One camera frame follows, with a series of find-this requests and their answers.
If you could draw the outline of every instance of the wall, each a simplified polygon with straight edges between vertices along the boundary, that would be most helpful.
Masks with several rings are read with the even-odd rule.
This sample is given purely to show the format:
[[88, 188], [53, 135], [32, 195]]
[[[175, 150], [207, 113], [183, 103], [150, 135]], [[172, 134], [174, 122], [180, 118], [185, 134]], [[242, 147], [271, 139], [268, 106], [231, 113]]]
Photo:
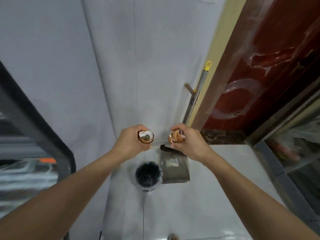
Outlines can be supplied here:
[[[77, 169], [106, 153], [115, 135], [81, 0], [1, 0], [0, 59], [74, 153]], [[110, 179], [70, 230], [98, 239]]]
[[143, 123], [167, 141], [196, 87], [225, 0], [83, 0], [116, 135]]

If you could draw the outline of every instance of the broken eggshell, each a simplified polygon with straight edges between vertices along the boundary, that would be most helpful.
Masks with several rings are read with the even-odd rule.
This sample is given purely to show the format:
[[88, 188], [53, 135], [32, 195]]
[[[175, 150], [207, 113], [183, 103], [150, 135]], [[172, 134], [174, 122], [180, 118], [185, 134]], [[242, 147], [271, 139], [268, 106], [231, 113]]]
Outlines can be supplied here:
[[140, 131], [138, 134], [138, 139], [144, 144], [151, 144], [155, 136], [151, 131]]
[[185, 141], [185, 136], [182, 130], [177, 129], [175, 131], [171, 131], [168, 136], [168, 141], [170, 143], [180, 143]]

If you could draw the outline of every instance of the white tile floor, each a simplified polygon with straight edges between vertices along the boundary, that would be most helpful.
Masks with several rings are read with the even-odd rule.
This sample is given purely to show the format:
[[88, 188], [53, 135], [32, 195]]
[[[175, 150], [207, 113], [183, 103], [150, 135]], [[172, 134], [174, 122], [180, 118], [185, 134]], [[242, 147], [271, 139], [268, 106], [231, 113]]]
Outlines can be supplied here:
[[[250, 147], [212, 148], [282, 203]], [[215, 176], [196, 161], [189, 160], [190, 182], [161, 185], [148, 194], [138, 190], [131, 183], [134, 170], [142, 161], [149, 160], [158, 161], [157, 148], [127, 161], [113, 173], [103, 230], [105, 239], [166, 239], [171, 233], [178, 234], [181, 240], [251, 239]]]

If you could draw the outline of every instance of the red wooden door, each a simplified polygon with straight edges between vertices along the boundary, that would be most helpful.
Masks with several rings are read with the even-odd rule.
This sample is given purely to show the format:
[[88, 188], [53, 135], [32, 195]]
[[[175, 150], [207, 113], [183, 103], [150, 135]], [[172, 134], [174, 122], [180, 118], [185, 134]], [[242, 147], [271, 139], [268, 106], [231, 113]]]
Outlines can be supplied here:
[[320, 0], [274, 0], [203, 128], [252, 133], [320, 76], [319, 55]]

